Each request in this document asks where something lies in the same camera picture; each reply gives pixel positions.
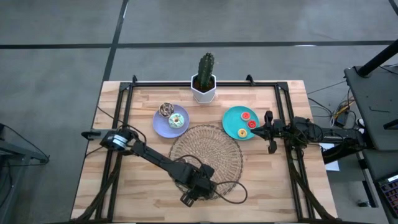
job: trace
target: plate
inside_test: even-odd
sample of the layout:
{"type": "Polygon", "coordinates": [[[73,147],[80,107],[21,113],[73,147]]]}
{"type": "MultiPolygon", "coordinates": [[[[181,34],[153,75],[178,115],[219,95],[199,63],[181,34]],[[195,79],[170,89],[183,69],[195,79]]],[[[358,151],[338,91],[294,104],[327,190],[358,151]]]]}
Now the plate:
{"type": "Polygon", "coordinates": [[[250,113],[250,119],[257,123],[256,127],[259,127],[259,118],[252,109],[245,106],[231,107],[223,116],[223,128],[229,136],[236,140],[249,140],[254,137],[254,134],[251,133],[250,128],[248,128],[248,122],[241,118],[243,112],[250,113]],[[238,136],[238,130],[241,128],[244,128],[248,132],[248,135],[245,138],[238,136]]]}
{"type": "Polygon", "coordinates": [[[188,112],[180,105],[174,105],[174,113],[179,113],[184,117],[184,125],[181,128],[171,128],[169,119],[164,118],[156,111],[153,119],[153,127],[156,133],[165,138],[176,138],[182,135],[189,127],[188,112]]]}

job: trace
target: round placemat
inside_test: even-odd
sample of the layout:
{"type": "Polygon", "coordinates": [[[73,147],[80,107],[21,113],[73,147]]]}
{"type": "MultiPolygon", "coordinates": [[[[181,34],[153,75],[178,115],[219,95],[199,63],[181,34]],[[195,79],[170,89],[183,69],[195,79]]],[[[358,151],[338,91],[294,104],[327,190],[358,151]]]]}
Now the round placemat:
{"type": "MultiPolygon", "coordinates": [[[[199,125],[188,129],[174,142],[169,157],[171,160],[184,155],[193,155],[202,163],[212,167],[215,172],[211,180],[216,183],[225,181],[238,181],[243,169],[242,151],[237,142],[229,137],[224,130],[212,125],[199,125]]],[[[200,163],[192,157],[184,157],[185,162],[193,164],[197,168],[200,163]]],[[[187,190],[176,184],[177,187],[186,192],[187,190]]],[[[221,184],[217,186],[220,195],[226,195],[236,184],[221,184]]]]}

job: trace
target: wooden table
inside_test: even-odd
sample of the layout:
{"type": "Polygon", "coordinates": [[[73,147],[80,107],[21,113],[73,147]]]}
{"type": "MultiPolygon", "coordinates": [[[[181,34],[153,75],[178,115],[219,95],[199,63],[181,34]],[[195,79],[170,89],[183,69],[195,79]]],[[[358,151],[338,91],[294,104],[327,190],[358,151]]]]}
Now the wooden table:
{"type": "MultiPolygon", "coordinates": [[[[120,82],[104,82],[99,107],[114,114],[120,82]]],[[[295,116],[312,118],[303,81],[288,81],[295,116]]],[[[191,90],[185,87],[134,88],[129,124],[140,129],[148,138],[148,146],[167,156],[174,139],[165,139],[152,129],[152,118],[163,102],[183,106],[190,115],[190,127],[199,124],[221,125],[224,112],[236,105],[252,108],[264,124],[264,113],[273,111],[278,118],[275,91],[268,87],[218,87],[210,105],[199,105],[191,90]]],[[[110,129],[112,119],[97,110],[93,128],[110,129]]],[[[249,141],[238,141],[243,152],[243,173],[240,182],[248,189],[248,200],[233,205],[222,199],[196,201],[188,208],[180,197],[169,175],[160,168],[136,156],[123,158],[114,222],[277,222],[297,221],[294,200],[285,156],[284,143],[276,139],[278,150],[268,154],[268,142],[255,136],[249,141]]],[[[88,151],[96,149],[99,141],[90,142],[88,151]]],[[[101,184],[106,150],[86,158],[81,173],[72,218],[78,217],[98,193],[101,184]]],[[[312,192],[326,210],[336,217],[335,204],[321,151],[317,146],[305,149],[305,167],[312,192]]],[[[239,186],[226,195],[239,201],[244,192],[239,186]]],[[[300,192],[302,208],[308,217],[305,200],[300,192]]],[[[109,197],[105,198],[104,213],[108,211],[109,197]]]]}

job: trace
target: white pot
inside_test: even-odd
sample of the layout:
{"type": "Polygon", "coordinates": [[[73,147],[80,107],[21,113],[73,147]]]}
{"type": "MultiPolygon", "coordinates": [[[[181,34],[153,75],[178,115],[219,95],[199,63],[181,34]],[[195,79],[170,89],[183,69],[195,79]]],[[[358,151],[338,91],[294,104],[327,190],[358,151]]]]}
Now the white pot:
{"type": "Polygon", "coordinates": [[[194,78],[196,76],[198,76],[198,74],[193,75],[191,77],[191,90],[192,90],[192,93],[193,93],[193,97],[195,97],[197,102],[200,103],[200,104],[209,104],[209,103],[211,103],[211,101],[213,100],[213,98],[214,98],[214,96],[216,94],[216,88],[217,88],[216,76],[215,75],[211,75],[213,77],[213,79],[214,79],[214,88],[212,88],[211,90],[207,91],[206,93],[202,93],[201,91],[196,90],[193,87],[193,80],[194,80],[194,78]]]}

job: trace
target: table frame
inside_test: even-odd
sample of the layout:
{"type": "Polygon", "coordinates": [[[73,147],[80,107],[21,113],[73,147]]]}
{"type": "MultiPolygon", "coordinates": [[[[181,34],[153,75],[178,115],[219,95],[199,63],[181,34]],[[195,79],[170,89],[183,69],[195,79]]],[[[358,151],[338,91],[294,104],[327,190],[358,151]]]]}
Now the table frame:
{"type": "MultiPolygon", "coordinates": [[[[114,112],[114,117],[113,117],[114,119],[113,119],[113,123],[112,123],[112,129],[116,129],[118,127],[118,122],[120,122],[119,115],[120,115],[120,110],[121,110],[121,106],[122,106],[123,95],[126,91],[127,91],[127,100],[126,100],[126,107],[125,107],[125,112],[124,112],[124,116],[123,116],[123,123],[127,123],[129,121],[129,111],[131,108],[132,93],[133,93],[134,88],[137,88],[137,87],[165,87],[165,86],[190,87],[190,85],[191,85],[190,81],[140,82],[140,81],[137,81],[136,76],[133,76],[132,82],[121,82],[119,85],[118,98],[116,100],[116,107],[115,107],[115,112],[114,112]]],[[[293,106],[292,106],[292,102],[291,102],[290,94],[289,94],[289,86],[288,86],[287,82],[255,82],[253,80],[252,76],[248,75],[246,77],[245,81],[241,81],[241,82],[218,81],[217,86],[247,86],[248,88],[250,88],[251,86],[263,86],[263,87],[273,88],[275,90],[275,97],[276,97],[276,102],[277,102],[277,107],[278,107],[279,118],[283,121],[284,124],[286,124],[284,108],[282,105],[282,97],[280,94],[281,92],[283,92],[284,96],[285,96],[285,100],[286,100],[286,107],[287,107],[287,112],[289,115],[289,120],[290,120],[290,122],[293,121],[294,112],[293,112],[293,106]]],[[[290,146],[290,144],[287,143],[286,139],[284,139],[284,144],[285,144],[286,155],[289,155],[292,151],[292,149],[290,148],[291,146],[290,146]]],[[[297,158],[298,158],[297,161],[298,161],[298,169],[299,169],[300,175],[301,175],[305,185],[308,187],[308,179],[307,179],[307,173],[305,171],[303,157],[300,156],[299,151],[296,151],[296,153],[297,153],[297,158]]],[[[103,171],[103,176],[102,176],[102,181],[101,181],[101,190],[103,190],[103,188],[105,187],[105,185],[108,181],[113,154],[114,154],[113,151],[108,151],[106,153],[104,171],[103,171]]],[[[123,156],[121,154],[117,155],[113,170],[118,170],[121,168],[122,158],[123,158],[123,156]]],[[[294,166],[292,157],[286,156],[286,159],[287,159],[287,165],[288,165],[289,170],[296,169],[294,166]]],[[[292,178],[290,173],[289,173],[289,177],[290,177],[290,183],[292,186],[292,194],[293,194],[297,219],[298,220],[306,219],[303,217],[303,211],[302,211],[302,207],[301,207],[301,203],[300,203],[300,195],[299,195],[299,190],[297,187],[297,181],[292,178]]],[[[114,182],[112,184],[111,195],[109,198],[109,207],[108,207],[108,212],[106,214],[106,218],[103,218],[103,214],[102,214],[103,204],[104,204],[104,202],[102,200],[96,208],[95,219],[90,220],[90,221],[94,221],[94,222],[95,221],[97,221],[97,222],[112,222],[113,221],[114,206],[115,206],[116,196],[117,196],[117,191],[118,191],[118,182],[119,182],[119,174],[116,176],[116,178],[114,179],[114,182]]],[[[315,213],[313,210],[313,205],[311,204],[310,200],[306,196],[305,196],[305,203],[307,206],[309,219],[314,220],[315,213]]]]}

